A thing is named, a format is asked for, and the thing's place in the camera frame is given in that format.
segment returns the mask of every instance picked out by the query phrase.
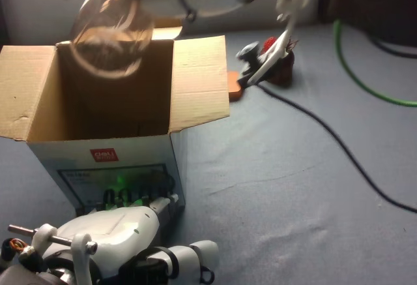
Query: red logo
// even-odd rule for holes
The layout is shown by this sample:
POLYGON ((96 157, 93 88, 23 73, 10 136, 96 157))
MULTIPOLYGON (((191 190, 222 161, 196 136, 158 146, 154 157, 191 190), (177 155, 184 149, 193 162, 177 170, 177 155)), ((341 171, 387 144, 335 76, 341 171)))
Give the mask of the red logo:
POLYGON ((91 154, 96 162, 119 161, 114 148, 107 149, 90 149, 91 154))

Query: clear glass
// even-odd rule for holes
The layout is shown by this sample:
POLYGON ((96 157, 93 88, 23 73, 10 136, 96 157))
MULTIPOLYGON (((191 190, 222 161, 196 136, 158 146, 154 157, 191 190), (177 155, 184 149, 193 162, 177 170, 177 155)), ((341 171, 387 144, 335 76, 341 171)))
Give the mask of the clear glass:
POLYGON ((153 28, 151 15, 138 0, 85 0, 70 47, 91 74, 123 78, 138 70, 153 28))

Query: metal screw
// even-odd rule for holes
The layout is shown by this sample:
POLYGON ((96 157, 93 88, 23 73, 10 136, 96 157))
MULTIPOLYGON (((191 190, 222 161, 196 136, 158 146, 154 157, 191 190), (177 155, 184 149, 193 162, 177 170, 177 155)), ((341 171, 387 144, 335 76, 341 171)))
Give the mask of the metal screw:
MULTIPOLYGON (((24 228, 21 226, 16 226, 16 225, 9 225, 8 226, 8 231, 12 232, 12 233, 16 233, 16 234, 20 234, 23 236, 28 236, 28 237, 33 237, 34 234, 38 231, 38 229, 34 229, 34 230, 30 230, 29 228, 24 228)), ((72 240, 71 239, 67 239, 64 237, 59 237, 59 236, 51 236, 48 241, 51 241, 52 243, 57 243, 60 245, 64 245, 64 246, 68 246, 71 247, 72 244, 72 240)), ((87 247, 86 247, 86 253, 88 254, 95 254, 97 251, 98 245, 96 242, 94 241, 89 241, 87 243, 87 247)))

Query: open box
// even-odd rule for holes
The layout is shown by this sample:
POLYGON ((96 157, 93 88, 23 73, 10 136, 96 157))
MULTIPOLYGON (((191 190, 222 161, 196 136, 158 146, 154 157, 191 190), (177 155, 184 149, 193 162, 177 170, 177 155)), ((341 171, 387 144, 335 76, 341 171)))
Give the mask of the open box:
POLYGON ((224 37, 173 40, 155 30, 136 75, 90 78, 68 43, 5 46, 0 53, 0 136, 29 148, 76 209, 106 189, 170 175, 186 198, 186 129, 229 115, 224 37))

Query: red strawberry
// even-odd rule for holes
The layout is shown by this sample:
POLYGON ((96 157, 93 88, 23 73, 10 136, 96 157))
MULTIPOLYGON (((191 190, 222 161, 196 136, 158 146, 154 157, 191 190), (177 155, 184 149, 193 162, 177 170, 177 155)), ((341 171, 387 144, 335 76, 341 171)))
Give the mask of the red strawberry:
POLYGON ((271 48, 272 47, 272 45, 277 41, 277 39, 278 38, 276 38, 276 37, 270 37, 270 38, 268 38, 265 42, 264 42, 264 44, 263 44, 263 48, 262 48, 262 51, 261 51, 261 54, 262 53, 265 53, 269 48, 271 48))

